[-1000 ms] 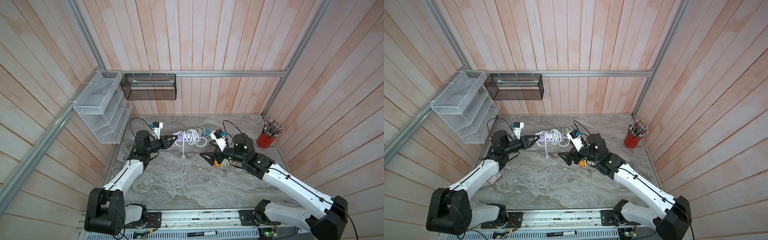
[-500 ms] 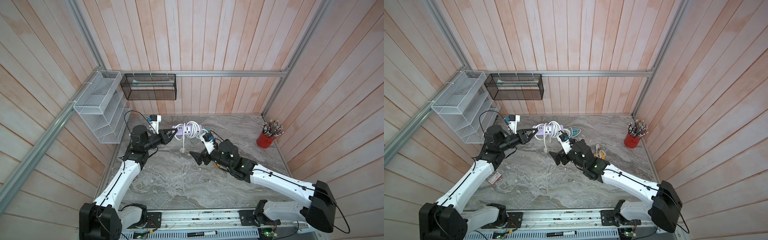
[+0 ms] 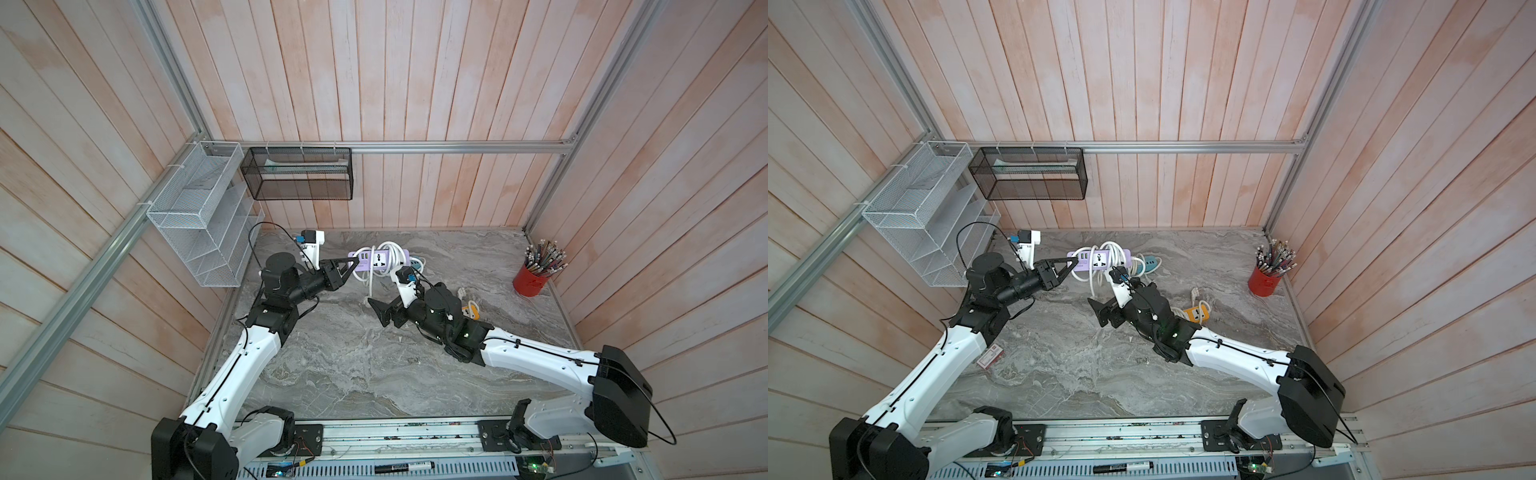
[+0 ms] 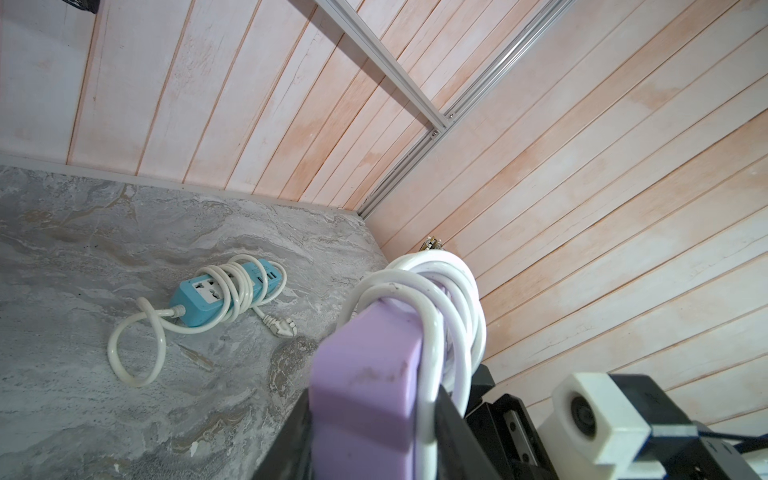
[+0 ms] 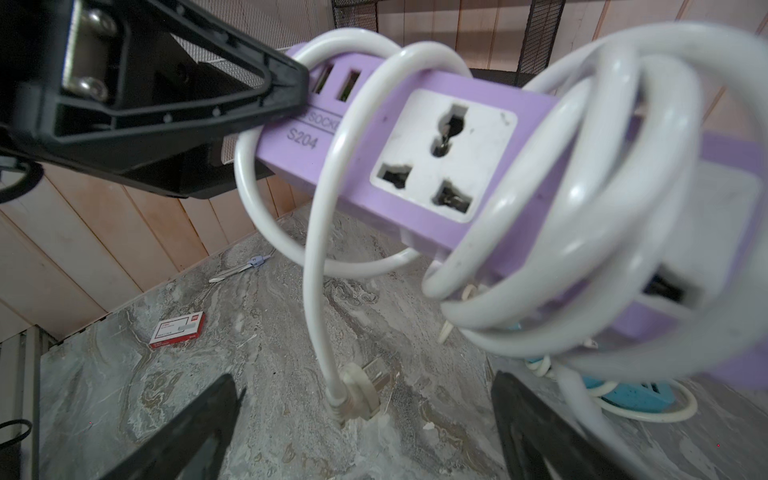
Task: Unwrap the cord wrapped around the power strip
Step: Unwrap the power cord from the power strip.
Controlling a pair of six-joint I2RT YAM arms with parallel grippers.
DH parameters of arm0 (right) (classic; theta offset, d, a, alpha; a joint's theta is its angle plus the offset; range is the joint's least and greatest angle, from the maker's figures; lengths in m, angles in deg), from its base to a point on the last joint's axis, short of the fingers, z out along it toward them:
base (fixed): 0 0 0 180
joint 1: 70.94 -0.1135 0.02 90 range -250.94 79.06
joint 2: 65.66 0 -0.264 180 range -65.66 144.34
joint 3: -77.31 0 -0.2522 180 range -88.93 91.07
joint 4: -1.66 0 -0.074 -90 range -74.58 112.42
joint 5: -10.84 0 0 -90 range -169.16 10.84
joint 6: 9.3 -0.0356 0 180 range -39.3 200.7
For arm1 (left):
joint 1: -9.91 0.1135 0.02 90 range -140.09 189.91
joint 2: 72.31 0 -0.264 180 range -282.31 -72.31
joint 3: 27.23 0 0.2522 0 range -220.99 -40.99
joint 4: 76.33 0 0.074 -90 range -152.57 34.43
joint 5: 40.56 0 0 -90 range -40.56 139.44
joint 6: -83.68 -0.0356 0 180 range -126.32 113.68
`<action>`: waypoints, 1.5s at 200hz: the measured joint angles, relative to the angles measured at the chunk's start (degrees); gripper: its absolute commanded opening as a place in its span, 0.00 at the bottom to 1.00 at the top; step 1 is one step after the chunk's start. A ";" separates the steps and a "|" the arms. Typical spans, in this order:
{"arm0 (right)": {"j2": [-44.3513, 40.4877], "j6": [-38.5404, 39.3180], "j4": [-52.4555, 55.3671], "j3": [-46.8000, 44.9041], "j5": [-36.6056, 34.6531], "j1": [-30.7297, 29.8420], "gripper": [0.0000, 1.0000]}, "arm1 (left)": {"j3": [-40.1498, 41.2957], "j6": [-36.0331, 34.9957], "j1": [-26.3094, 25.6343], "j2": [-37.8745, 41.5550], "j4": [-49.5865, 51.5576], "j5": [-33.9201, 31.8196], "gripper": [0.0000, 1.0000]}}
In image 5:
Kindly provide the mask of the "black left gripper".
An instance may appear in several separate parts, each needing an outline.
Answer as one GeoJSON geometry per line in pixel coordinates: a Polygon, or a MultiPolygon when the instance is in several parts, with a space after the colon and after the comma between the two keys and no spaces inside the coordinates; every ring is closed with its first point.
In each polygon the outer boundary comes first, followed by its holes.
{"type": "Polygon", "coordinates": [[[1,168],[17,199],[46,165],[172,198],[231,191],[224,139],[301,110],[306,67],[238,39],[191,1],[5,1],[1,5],[1,168]],[[175,40],[260,74],[247,88],[175,40]]]}

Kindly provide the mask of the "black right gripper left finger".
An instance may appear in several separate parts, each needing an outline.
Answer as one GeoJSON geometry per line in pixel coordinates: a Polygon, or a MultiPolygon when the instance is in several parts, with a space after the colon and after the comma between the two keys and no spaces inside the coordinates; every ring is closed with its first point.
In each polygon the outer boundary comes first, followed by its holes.
{"type": "Polygon", "coordinates": [[[106,479],[216,479],[245,392],[226,373],[158,430],[106,479]]]}

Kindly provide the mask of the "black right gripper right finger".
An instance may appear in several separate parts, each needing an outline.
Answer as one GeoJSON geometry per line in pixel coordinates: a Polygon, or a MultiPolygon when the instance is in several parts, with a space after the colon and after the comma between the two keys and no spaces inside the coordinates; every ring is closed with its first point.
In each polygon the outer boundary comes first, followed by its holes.
{"type": "Polygon", "coordinates": [[[636,473],[591,434],[582,434],[511,373],[491,400],[511,479],[634,479],[636,473]]]}

